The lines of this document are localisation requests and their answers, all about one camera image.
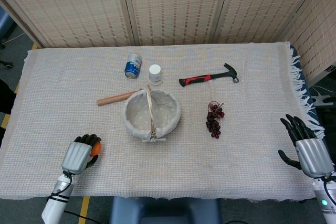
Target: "paper cup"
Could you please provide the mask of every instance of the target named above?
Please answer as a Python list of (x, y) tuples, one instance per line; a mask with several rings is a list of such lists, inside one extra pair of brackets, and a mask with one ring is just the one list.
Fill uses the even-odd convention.
[(149, 67), (149, 83), (152, 85), (160, 85), (163, 81), (161, 67), (153, 64)]

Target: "hammer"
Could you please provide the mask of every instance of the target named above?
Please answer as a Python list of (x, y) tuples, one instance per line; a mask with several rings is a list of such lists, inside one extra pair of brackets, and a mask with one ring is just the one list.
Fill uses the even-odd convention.
[(217, 74), (206, 74), (204, 76), (196, 76), (186, 79), (180, 79), (179, 83), (181, 86), (187, 86), (192, 83), (198, 83), (198, 82), (204, 82), (204, 81), (210, 81), (212, 79), (220, 78), (220, 77), (232, 77), (233, 82), (237, 83), (239, 82), (237, 78), (237, 72), (236, 70), (231, 67), (229, 64), (224, 64), (224, 67), (226, 67), (229, 71), (225, 73), (217, 73)]

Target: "grape bunch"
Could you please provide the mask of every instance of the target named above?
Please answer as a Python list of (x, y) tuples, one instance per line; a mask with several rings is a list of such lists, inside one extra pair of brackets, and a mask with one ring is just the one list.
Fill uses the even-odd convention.
[(211, 132), (211, 136), (215, 138), (219, 138), (221, 132), (219, 129), (221, 128), (219, 122), (216, 119), (223, 118), (225, 113), (221, 108), (223, 103), (219, 105), (218, 102), (212, 101), (208, 105), (208, 116), (206, 117), (206, 127), (209, 132)]

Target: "woven tablecloth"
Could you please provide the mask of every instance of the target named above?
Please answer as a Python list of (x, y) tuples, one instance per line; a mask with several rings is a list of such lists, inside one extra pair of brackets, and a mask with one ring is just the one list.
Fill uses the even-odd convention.
[[(142, 56), (135, 80), (124, 75), (132, 52)], [(225, 72), (225, 62), (236, 69), (239, 83), (178, 83)], [(164, 77), (153, 89), (172, 92), (182, 115), (166, 142), (142, 143), (122, 124), (123, 102), (98, 107), (96, 100), (145, 88), (153, 63)], [(0, 149), (0, 197), (50, 195), (69, 143), (95, 133), (102, 151), (77, 176), (74, 196), (312, 198), (312, 180), (278, 155), (282, 149), (297, 158), (279, 119), (286, 113), (309, 119), (304, 92), (296, 91), (302, 87), (298, 75), (288, 42), (30, 51)], [(205, 125), (212, 100), (224, 103), (219, 139)]]

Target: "wooden dowel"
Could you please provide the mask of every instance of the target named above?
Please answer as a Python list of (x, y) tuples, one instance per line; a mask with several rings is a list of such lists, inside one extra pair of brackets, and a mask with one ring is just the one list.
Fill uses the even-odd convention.
[(126, 94), (116, 95), (115, 97), (108, 97), (108, 98), (97, 100), (97, 105), (102, 106), (102, 105), (110, 104), (110, 103), (113, 103), (113, 102), (119, 102), (119, 101), (127, 100), (131, 95), (133, 95), (134, 93), (136, 93), (140, 90), (141, 89), (133, 91), (133, 92), (129, 92), (129, 93), (126, 93)]

